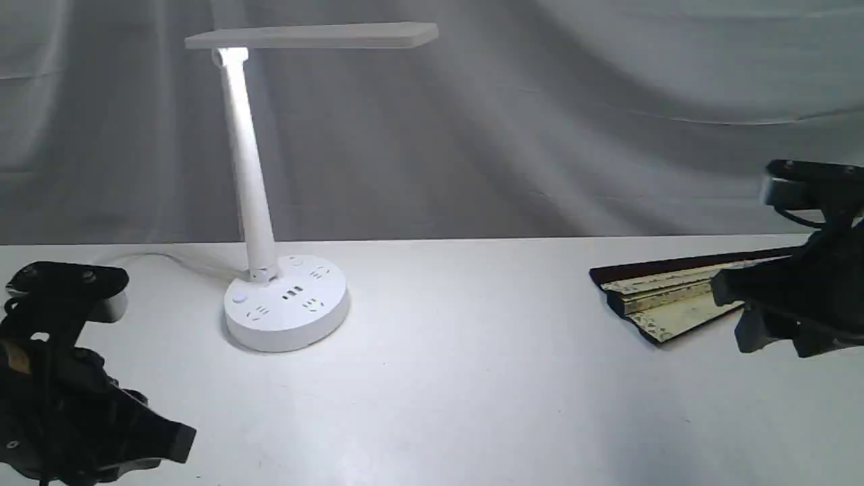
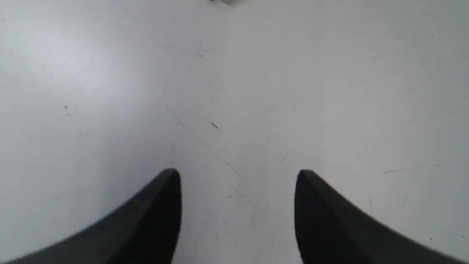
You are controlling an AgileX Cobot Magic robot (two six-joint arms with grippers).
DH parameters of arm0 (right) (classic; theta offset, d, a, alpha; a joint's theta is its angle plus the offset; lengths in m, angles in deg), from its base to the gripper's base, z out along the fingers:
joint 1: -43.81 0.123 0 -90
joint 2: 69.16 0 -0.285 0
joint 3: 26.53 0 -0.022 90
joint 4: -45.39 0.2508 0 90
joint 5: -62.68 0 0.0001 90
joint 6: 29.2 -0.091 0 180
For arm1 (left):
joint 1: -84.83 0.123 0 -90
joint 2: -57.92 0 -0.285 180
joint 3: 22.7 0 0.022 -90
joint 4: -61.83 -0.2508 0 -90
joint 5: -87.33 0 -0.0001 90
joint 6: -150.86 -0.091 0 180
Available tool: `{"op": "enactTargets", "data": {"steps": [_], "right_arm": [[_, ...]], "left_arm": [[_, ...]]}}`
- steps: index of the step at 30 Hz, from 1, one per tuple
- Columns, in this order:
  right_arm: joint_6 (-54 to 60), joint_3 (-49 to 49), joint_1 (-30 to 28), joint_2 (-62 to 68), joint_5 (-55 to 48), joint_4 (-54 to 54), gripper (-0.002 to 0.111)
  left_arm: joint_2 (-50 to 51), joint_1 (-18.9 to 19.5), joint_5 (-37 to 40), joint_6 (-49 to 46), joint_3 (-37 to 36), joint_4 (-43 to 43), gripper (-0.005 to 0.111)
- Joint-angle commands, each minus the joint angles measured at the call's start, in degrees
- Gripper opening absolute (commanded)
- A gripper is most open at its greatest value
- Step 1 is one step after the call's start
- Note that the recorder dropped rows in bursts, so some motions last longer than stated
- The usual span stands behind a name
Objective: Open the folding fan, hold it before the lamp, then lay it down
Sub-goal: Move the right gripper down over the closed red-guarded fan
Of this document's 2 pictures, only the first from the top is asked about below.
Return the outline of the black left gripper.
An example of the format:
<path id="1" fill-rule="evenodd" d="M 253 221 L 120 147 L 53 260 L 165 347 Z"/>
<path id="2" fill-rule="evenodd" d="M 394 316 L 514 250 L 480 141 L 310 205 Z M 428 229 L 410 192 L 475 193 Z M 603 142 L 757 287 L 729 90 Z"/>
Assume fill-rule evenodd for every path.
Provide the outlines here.
<path id="1" fill-rule="evenodd" d="M 3 465 L 41 483 L 113 483 L 149 460 L 188 461 L 195 428 L 121 388 L 98 354 L 76 354 L 97 370 L 96 387 L 62 381 L 46 342 L 2 341 Z"/>

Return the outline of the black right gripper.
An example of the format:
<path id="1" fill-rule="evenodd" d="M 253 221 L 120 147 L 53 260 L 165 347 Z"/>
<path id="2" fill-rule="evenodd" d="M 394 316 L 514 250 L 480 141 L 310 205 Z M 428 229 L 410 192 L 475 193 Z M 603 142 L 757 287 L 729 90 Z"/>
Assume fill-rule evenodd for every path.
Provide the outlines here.
<path id="1" fill-rule="evenodd" d="M 710 286 L 717 305 L 746 302 L 734 330 L 743 354 L 793 340 L 802 326 L 861 331 L 862 222 L 814 233 L 780 263 L 722 269 Z"/>

